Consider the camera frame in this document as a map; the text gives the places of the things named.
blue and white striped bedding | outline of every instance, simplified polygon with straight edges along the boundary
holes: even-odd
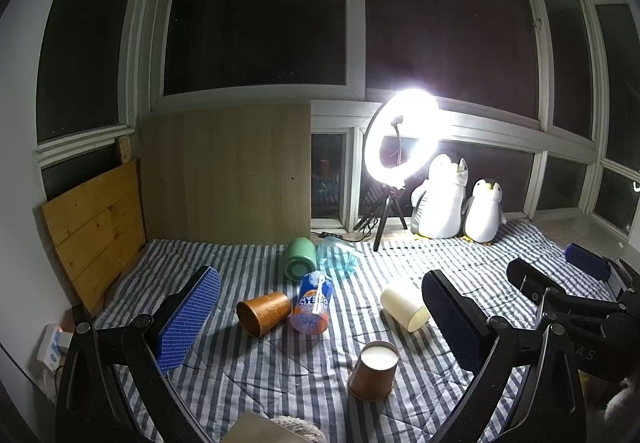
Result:
[[[562,250],[524,222],[502,227],[493,246],[447,239],[390,241],[378,253],[367,243],[358,248],[365,254],[363,267],[351,279],[335,279],[329,329],[319,337],[302,335],[283,323],[256,340],[238,325],[234,309],[240,299],[272,291],[291,297],[297,293],[297,286],[278,270],[283,246],[183,241],[151,241],[97,327],[124,325],[135,315],[155,311],[194,270],[209,264],[222,276],[220,301],[184,365],[169,378],[213,441],[220,441],[240,413],[252,410],[267,417],[312,421],[331,443],[422,443],[443,423],[473,376],[460,369],[433,319],[409,334],[380,314],[378,297],[386,282],[408,277],[420,285],[426,271],[441,269],[487,315],[503,315],[515,327],[532,327],[535,307],[505,275],[507,264],[519,256],[569,293],[609,299],[604,285],[566,264]],[[346,382],[361,347],[376,339],[394,343],[401,363],[392,394],[384,401],[364,403],[348,394]],[[145,435],[161,441],[128,370],[118,371]],[[485,439],[498,434],[523,371],[515,369],[511,375]]]

green cup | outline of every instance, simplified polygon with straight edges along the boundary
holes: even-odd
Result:
[[[287,245],[282,261],[282,272],[289,280],[299,281],[316,270],[316,247],[310,239],[297,237]]]

window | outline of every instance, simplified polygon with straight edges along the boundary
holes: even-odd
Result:
[[[118,123],[120,39],[129,0],[53,0],[42,41],[38,141]]]
[[[402,161],[408,159],[412,148],[417,143],[413,138],[402,139]],[[470,196],[476,181],[479,179],[494,179],[502,187],[502,210],[504,212],[521,212],[529,188],[529,177],[533,167],[533,154],[517,150],[502,149],[500,147],[481,146],[479,144],[465,144],[463,142],[441,141],[431,160],[438,154],[447,154],[452,161],[464,158],[468,168],[466,196]],[[395,136],[386,136],[380,149],[380,158],[385,166],[396,164],[398,156],[398,140]],[[416,174],[411,176],[404,185],[400,201],[400,208],[405,217],[412,213],[411,192],[427,178],[431,160]],[[364,216],[372,208],[377,199],[382,196],[382,184],[373,180],[362,169],[360,180],[360,209]]]
[[[165,94],[341,84],[345,0],[173,0]]]
[[[602,171],[602,182],[594,212],[625,233],[631,232],[636,216],[637,184],[608,169]]]
[[[574,208],[580,202],[587,166],[549,156],[538,200],[538,210]]]
[[[545,0],[554,59],[554,125],[591,137],[593,94],[587,28],[579,0]]]
[[[47,200],[51,201],[67,190],[118,165],[120,165],[120,157],[115,144],[50,165],[42,169],[42,182]]]
[[[640,42],[628,4],[597,7],[609,71],[607,158],[640,170]]]
[[[529,0],[366,0],[366,86],[538,118]]]
[[[342,134],[311,135],[311,217],[339,219],[344,167]]]

large penguin plush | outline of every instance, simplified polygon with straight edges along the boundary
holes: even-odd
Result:
[[[489,243],[498,226],[507,220],[502,212],[502,188],[498,183],[481,179],[474,185],[473,195],[465,204],[465,237],[476,243]]]
[[[464,158],[453,163],[446,154],[436,156],[429,166],[429,179],[412,193],[411,231],[430,239],[458,235],[467,179]]]

light stand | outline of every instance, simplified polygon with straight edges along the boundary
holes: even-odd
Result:
[[[400,165],[402,161],[402,138],[400,136],[400,132],[398,131],[398,124],[402,124],[404,120],[403,116],[396,116],[394,120],[391,122],[391,126],[396,131],[396,136],[398,137],[398,158],[396,159],[396,166]],[[382,210],[382,214],[380,214],[380,222],[378,223],[378,230],[376,231],[376,238],[373,242],[373,251],[378,251],[380,248],[380,241],[382,240],[382,232],[385,230],[386,220],[389,217],[389,210],[393,210],[400,217],[400,222],[402,223],[402,228],[404,230],[407,229],[406,221],[404,220],[404,214],[402,214],[402,210],[400,208],[400,203],[398,201],[398,197],[402,195],[404,189],[397,189],[395,187],[391,187],[390,185],[383,184],[382,185],[382,196],[373,203],[372,208],[369,213],[364,216],[358,223],[356,224],[354,230],[366,230],[367,226],[371,224],[378,217],[378,213]]]
[[[380,160],[380,148],[385,136],[390,135],[391,129],[396,132],[396,138],[398,138],[398,157],[395,166],[386,167]],[[404,190],[404,182],[429,161],[444,129],[435,98],[420,89],[399,92],[382,104],[371,118],[364,135],[363,160],[371,179],[382,183],[383,195],[374,203],[369,213],[358,221],[355,230],[364,232],[363,239],[368,237],[380,214],[373,251],[378,251],[380,247],[382,232],[390,210],[398,213],[402,226],[406,230],[406,222],[398,201]],[[400,130],[404,136],[418,139],[404,162]]]

